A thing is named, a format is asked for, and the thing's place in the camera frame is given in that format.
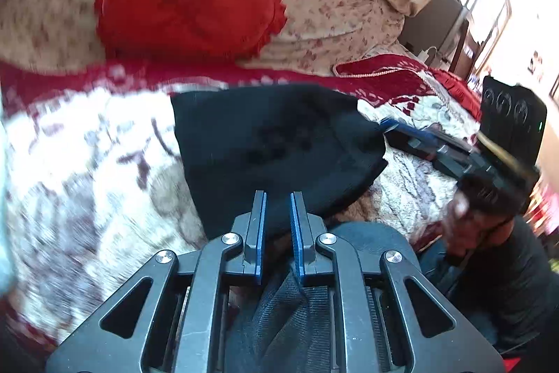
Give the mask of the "person's right hand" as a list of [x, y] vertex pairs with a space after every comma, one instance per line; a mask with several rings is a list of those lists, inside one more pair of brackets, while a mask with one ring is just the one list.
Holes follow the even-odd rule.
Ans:
[[478, 248], [504, 243], [514, 229], [514, 219], [474, 210], [466, 195], [457, 190], [442, 220], [442, 239], [451, 256], [463, 258]]

